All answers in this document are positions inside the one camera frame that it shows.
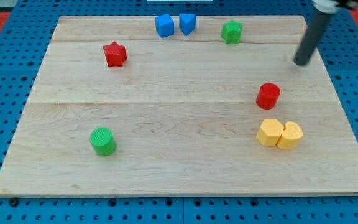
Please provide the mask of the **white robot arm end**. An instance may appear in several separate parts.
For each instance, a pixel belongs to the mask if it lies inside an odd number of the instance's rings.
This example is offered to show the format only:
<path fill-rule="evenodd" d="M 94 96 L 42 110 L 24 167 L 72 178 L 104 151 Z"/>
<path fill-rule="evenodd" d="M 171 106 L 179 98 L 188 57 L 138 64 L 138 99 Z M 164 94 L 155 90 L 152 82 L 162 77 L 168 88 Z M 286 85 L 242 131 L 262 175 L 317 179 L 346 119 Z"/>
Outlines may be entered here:
<path fill-rule="evenodd" d="M 313 6 L 325 14 L 336 14 L 340 9 L 353 10 L 358 7 L 358 0 L 313 0 Z"/>

